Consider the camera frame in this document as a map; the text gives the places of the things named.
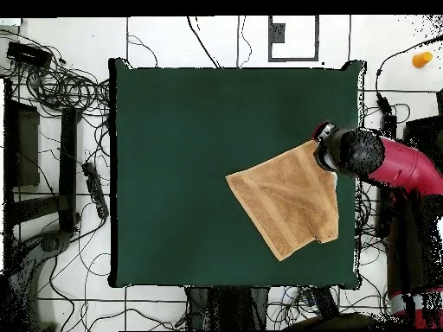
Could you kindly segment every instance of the tan towel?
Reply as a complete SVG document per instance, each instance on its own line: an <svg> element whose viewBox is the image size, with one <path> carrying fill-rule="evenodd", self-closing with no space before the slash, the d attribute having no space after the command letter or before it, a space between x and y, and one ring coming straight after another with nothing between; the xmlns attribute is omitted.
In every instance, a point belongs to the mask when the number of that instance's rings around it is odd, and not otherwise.
<svg viewBox="0 0 443 332"><path fill-rule="evenodd" d="M226 177L279 261L315 239L338 237L335 176L317 165L316 148L311 140Z"/></svg>

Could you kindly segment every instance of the wire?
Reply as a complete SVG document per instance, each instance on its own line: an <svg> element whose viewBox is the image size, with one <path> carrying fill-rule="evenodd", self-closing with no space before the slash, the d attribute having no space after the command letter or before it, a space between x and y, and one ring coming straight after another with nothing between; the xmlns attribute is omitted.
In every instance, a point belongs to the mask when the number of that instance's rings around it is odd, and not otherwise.
<svg viewBox="0 0 443 332"><path fill-rule="evenodd" d="M196 35L196 38L197 38L198 42L200 43L200 46L202 46L206 55L209 57L209 59L212 61L212 63L214 64L215 67L220 68L220 65L218 64L218 62L209 54L208 50L204 47L202 40L200 39L200 36L197 34L197 32L192 27L189 17L186 16L186 18L188 19L188 25L190 27L190 30L192 30L192 33L194 33L194 35Z"/></svg>
<svg viewBox="0 0 443 332"><path fill-rule="evenodd" d="M249 46L249 55L247 56L247 60L243 61L241 63L240 67L243 67L244 64L249 62L249 59L251 58L251 54L253 54L253 48L251 47L251 45L249 44L249 42L247 41L247 39L243 35L243 29L245 28L245 23L246 23L246 16L243 18L243 25L241 26L241 38L243 38L243 41L246 42L247 45Z"/></svg>
<svg viewBox="0 0 443 332"><path fill-rule="evenodd" d="M62 297L62 298L64 298L64 299L68 300L68 301L71 303L72 307L73 307L72 310L71 310L71 314L69 315L69 317L67 318L67 320L63 323L63 326L61 326L60 332L63 332L65 326L67 325L67 322L71 319L71 317L72 317L73 314L74 314L74 311L75 311L75 304L74 304L74 302L73 302L71 299L69 299L68 297L66 297L64 294L61 294L61 293L60 293L60 292L54 287L54 284L52 283L53 276L54 276L54 272L55 272L55 269L57 268L57 263L58 263L58 255L55 256L55 264L54 264L54 268L53 268L52 271L51 271L51 274L49 275L49 283L50 283L50 285L51 285L52 290L53 290L53 291L54 291L59 297Z"/></svg>
<svg viewBox="0 0 443 332"><path fill-rule="evenodd" d="M134 37L135 39L137 39L140 42L140 43L135 43L135 42L132 42L132 41L128 41L129 43L131 43L133 45L136 45L136 46L143 46L144 48L149 49L151 51L152 55L154 56L155 61L156 61L156 66L155 67L158 67L158 59L156 57L156 54L154 54L154 51L152 51L148 46L146 46L137 36L135 36L135 35L128 35L128 37Z"/></svg>
<svg viewBox="0 0 443 332"><path fill-rule="evenodd" d="M377 96L381 96L381 94L378 92L378 77L379 77L380 74L382 73L383 65L384 65L384 63L385 63L387 60L392 59L393 57L397 56L398 54L404 54L404 53L406 53L407 51L410 51L410 50L413 49L413 48L416 48L416 47L419 47L419 46L422 46L422 45L428 45L428 44L430 44L430 43L434 43L434 42L438 42L438 41L443 41L443 35L439 35L439 36L434 37L434 38L432 38L432 39L430 39L430 40L427 40L427 41L419 42L419 43L413 45L413 46L410 47L410 48L407 48L407 49L405 49L405 50L403 50L403 51L397 52L397 53L392 54L392 55L390 55L389 57L387 57L387 58L382 62L382 64L380 65L380 67L378 68L377 73L376 73L376 94L377 94Z"/></svg>
<svg viewBox="0 0 443 332"><path fill-rule="evenodd" d="M147 319L149 321L157 322L159 325L162 325L165 329L169 329L171 331L178 331L178 329L174 329L174 326L170 322L162 322L162 321L159 321L158 319L155 319L155 318L149 317L147 315L144 315L139 310L135 310L134 308L128 308L127 310L123 310L122 312L119 312L116 315L102 316L102 317L96 318L95 321L93 321L93 323L91 324L91 326L87 329L87 332L91 332L91 329L93 328L93 325L96 322L98 322L100 320L106 320L106 319L115 318L115 317L124 315L126 312L136 312L137 314L141 315L143 318L145 318L145 319Z"/></svg>

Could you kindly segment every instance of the power strip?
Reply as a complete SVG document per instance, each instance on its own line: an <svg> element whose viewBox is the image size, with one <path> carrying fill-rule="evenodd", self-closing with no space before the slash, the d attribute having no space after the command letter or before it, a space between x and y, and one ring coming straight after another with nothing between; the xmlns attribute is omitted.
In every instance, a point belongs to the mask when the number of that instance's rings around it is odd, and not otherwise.
<svg viewBox="0 0 443 332"><path fill-rule="evenodd" d="M102 220L109 216L109 210L106 205L105 196L101 189L100 178L97 169L92 163L84 163L81 165L83 173L87 177L87 190L91 194L91 198L97 208L97 215Z"/></svg>

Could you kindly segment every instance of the black power adapter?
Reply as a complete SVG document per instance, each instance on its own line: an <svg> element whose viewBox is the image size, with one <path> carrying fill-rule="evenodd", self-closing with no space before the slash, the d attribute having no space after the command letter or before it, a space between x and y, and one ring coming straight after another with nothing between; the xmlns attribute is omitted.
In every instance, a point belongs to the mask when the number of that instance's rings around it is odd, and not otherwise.
<svg viewBox="0 0 443 332"><path fill-rule="evenodd" d="M11 41L6 53L8 59L34 67L49 69L52 54L40 48L33 48L19 42Z"/></svg>

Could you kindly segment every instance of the green felt surface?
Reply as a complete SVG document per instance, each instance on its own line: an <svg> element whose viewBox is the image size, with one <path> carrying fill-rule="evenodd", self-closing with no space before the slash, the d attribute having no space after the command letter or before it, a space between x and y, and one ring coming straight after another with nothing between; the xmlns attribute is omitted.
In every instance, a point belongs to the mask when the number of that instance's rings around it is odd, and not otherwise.
<svg viewBox="0 0 443 332"><path fill-rule="evenodd" d="M337 182L339 238L279 262L226 175L356 127L361 62L346 70L117 70L116 286L356 285L355 180Z"/></svg>

